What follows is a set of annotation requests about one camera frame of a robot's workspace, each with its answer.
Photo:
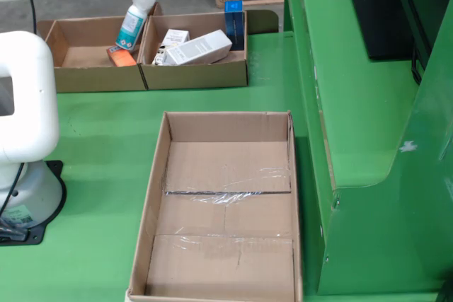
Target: white bottle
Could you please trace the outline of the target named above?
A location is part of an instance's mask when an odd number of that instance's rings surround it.
[[[156,0],[132,0],[132,3],[133,5],[127,10],[116,40],[116,45],[129,51],[134,49],[148,13]]]

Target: cardboard box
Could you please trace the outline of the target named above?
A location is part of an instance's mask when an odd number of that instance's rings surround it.
[[[152,16],[144,29],[138,59],[150,89],[247,86],[247,39],[244,51],[231,51],[226,58],[210,65],[151,65],[169,29],[187,30],[194,40],[216,30],[225,33],[225,17],[223,13]]]
[[[161,14],[156,4],[151,14]],[[57,92],[146,90],[137,65],[116,67],[107,54],[124,16],[40,21],[38,30],[54,58]],[[137,60],[139,42],[132,52]]]
[[[283,112],[166,112],[127,298],[301,301],[294,132]]]
[[[252,10],[246,15],[251,18],[246,25],[249,34],[278,32],[276,13],[269,10]],[[57,92],[144,91],[247,85],[246,50],[230,52],[227,58],[212,65],[151,65],[168,29],[187,28],[191,38],[219,28],[225,31],[223,13],[162,16],[161,7],[156,4],[145,24],[141,44],[133,54],[139,62],[138,65],[118,68],[109,60],[106,49],[115,44],[123,19],[124,17],[120,16],[38,23],[41,37],[50,46],[54,57]]]

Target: box flap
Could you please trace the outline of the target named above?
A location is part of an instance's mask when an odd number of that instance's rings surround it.
[[[137,65],[55,68],[55,85],[58,93],[146,90]]]
[[[157,236],[147,294],[294,302],[292,240]]]
[[[157,235],[292,237],[290,194],[167,194]]]
[[[289,192],[287,142],[172,142],[166,192]]]
[[[173,141],[288,140],[286,112],[168,112]]]

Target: small white box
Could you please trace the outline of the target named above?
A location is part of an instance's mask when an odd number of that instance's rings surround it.
[[[170,29],[165,34],[165,38],[162,40],[162,45],[167,47],[172,46],[173,44],[181,45],[189,40],[189,31]]]
[[[165,38],[162,41],[161,46],[157,50],[156,56],[154,57],[151,65],[162,65],[164,60],[165,50],[172,46],[178,46],[190,40],[189,31],[182,30],[168,30],[165,34]]]
[[[211,64],[228,55],[231,40],[217,30],[165,51],[163,65]]]

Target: green table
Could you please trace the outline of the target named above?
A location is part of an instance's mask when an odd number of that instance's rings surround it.
[[[250,36],[246,88],[61,94],[68,197],[41,245],[0,248],[1,301],[124,301],[167,111],[287,111],[306,136],[291,33]]]

